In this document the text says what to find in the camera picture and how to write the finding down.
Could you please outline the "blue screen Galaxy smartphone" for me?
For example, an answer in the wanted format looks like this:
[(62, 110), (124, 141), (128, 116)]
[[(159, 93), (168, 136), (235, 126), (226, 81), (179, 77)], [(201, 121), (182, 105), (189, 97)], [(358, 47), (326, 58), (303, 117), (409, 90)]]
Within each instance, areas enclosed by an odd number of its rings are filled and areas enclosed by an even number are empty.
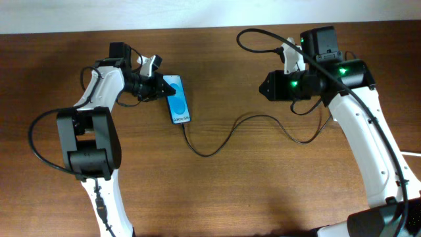
[(166, 98), (171, 122), (173, 124), (190, 122), (191, 116), (181, 77), (179, 75), (165, 75), (164, 81), (176, 91), (174, 95)]

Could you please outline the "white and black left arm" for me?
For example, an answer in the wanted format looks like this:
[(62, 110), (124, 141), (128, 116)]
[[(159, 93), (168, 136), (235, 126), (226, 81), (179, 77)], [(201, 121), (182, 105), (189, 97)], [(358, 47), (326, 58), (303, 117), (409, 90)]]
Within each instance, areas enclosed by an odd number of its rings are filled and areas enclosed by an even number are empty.
[(101, 236), (135, 236), (125, 212), (118, 183), (122, 150), (111, 116), (124, 93), (149, 102), (176, 93), (157, 72), (158, 55), (137, 59), (134, 49), (123, 42), (109, 46), (109, 56), (90, 67), (91, 80), (79, 102), (57, 114), (64, 165), (87, 192)]

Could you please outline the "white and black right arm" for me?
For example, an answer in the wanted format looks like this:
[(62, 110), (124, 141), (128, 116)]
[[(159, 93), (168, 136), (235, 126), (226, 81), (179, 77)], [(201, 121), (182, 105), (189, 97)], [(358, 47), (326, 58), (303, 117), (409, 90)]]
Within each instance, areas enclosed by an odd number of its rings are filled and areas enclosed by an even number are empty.
[(420, 181), (385, 121), (376, 83), (366, 63), (346, 61), (335, 29), (315, 28), (296, 45), (283, 39), (276, 50), (283, 70), (268, 74), (259, 90), (271, 101), (322, 99), (340, 125), (359, 166), (369, 208), (315, 236), (419, 236)]

